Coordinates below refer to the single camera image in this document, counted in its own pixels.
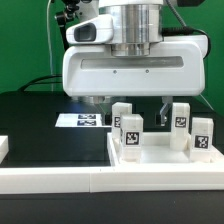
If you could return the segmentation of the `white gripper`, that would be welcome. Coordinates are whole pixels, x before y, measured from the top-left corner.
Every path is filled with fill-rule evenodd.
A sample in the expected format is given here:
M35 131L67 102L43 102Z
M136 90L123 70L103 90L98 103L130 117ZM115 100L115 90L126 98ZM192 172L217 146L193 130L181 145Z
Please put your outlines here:
M194 96L205 88L204 35L166 37L145 57L114 57L108 45L73 46L63 58L63 89L95 96L104 126L111 125L111 99L102 96L163 96L156 124L164 126L172 96Z

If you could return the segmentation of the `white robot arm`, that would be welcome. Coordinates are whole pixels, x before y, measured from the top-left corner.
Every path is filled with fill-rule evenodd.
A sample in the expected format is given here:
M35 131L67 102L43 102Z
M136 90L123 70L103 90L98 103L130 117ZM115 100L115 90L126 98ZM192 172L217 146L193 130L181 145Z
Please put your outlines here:
M161 25L163 7L204 0L99 0L99 14L67 29L63 89L72 97L160 96L164 125L175 96L205 88L203 59L211 50L201 30Z

